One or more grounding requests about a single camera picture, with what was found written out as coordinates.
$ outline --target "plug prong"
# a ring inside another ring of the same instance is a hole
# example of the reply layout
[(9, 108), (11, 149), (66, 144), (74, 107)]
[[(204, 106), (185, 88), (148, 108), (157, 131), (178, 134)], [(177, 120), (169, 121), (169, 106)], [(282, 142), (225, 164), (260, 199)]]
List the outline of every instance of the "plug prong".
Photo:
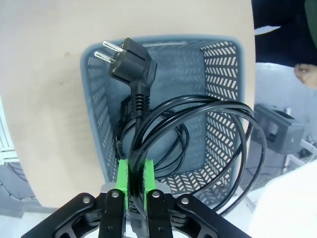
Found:
[(119, 46), (116, 46), (108, 41), (103, 41), (103, 46), (106, 46), (107, 48), (122, 54), (125, 53), (125, 50), (123, 48), (120, 48)]
[(113, 58), (110, 58), (109, 56), (104, 55), (104, 54), (102, 54), (102, 53), (100, 53), (100, 52), (98, 52), (98, 51), (96, 51), (96, 52), (94, 53), (94, 55), (95, 55), (96, 57), (98, 57), (98, 58), (104, 60), (104, 61), (109, 62), (109, 63), (114, 63), (114, 62), (115, 62), (115, 60), (114, 60)]

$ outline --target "gray machine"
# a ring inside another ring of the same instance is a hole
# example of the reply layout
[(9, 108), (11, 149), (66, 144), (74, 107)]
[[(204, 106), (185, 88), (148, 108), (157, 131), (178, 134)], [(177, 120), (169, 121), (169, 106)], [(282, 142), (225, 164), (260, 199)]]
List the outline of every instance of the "gray machine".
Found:
[[(267, 147), (280, 154), (293, 154), (299, 151), (305, 127), (287, 113), (276, 107), (256, 104), (255, 118), (262, 127), (267, 141)], [(254, 131), (252, 140), (260, 142)]]

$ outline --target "screw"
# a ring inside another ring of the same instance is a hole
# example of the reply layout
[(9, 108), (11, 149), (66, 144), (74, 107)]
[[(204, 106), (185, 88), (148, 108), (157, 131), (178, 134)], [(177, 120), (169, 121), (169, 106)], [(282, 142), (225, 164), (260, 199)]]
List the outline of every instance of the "screw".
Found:
[(83, 203), (89, 203), (90, 202), (90, 198), (89, 197), (84, 197), (83, 198)]
[(158, 197), (159, 197), (159, 192), (158, 192), (158, 191), (154, 191), (154, 192), (152, 193), (152, 197), (158, 198)]
[(185, 204), (185, 205), (188, 204), (188, 203), (189, 203), (188, 198), (184, 197), (184, 198), (182, 199), (182, 203)]
[(119, 193), (117, 191), (112, 192), (112, 197), (118, 197)]

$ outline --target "blue plastic basket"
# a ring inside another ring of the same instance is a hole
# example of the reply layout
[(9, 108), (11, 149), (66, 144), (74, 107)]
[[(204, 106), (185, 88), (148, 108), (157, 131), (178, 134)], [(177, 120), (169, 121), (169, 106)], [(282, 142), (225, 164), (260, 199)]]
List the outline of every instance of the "blue plastic basket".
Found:
[[(151, 105), (181, 95), (204, 94), (221, 100), (244, 101), (243, 50), (237, 40), (221, 36), (160, 36), (133, 38), (147, 47), (158, 63), (151, 89)], [(123, 40), (112, 43), (121, 45)], [(87, 48), (81, 58), (83, 88), (100, 165), (105, 181), (115, 181), (117, 159), (114, 154), (113, 129), (120, 118), (120, 103), (130, 94), (127, 85), (108, 76), (109, 65), (94, 57), (95, 51), (109, 52), (102, 44)], [(208, 113), (185, 123), (190, 145), (184, 164), (173, 176), (160, 179), (173, 194), (192, 192), (209, 182), (226, 165), (236, 149), (236, 129), (229, 115)], [(123, 141), (128, 151), (133, 132)], [(166, 134), (149, 151), (156, 159), (169, 150), (176, 139), (174, 131)], [(177, 148), (175, 156), (180, 153)], [(231, 188), (236, 167), (201, 196), (206, 204), (215, 204)]]

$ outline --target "table surface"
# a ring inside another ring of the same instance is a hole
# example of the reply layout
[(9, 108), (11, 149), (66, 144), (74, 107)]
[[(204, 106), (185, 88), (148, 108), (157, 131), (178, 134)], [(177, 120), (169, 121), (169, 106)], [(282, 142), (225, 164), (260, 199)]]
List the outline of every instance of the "table surface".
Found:
[(104, 183), (79, 67), (93, 43), (163, 34), (235, 37), (245, 52), (245, 102), (254, 105), (250, 0), (4, 0), (0, 5), (0, 95), (18, 157), (43, 206), (59, 207), (81, 192), (97, 196)]

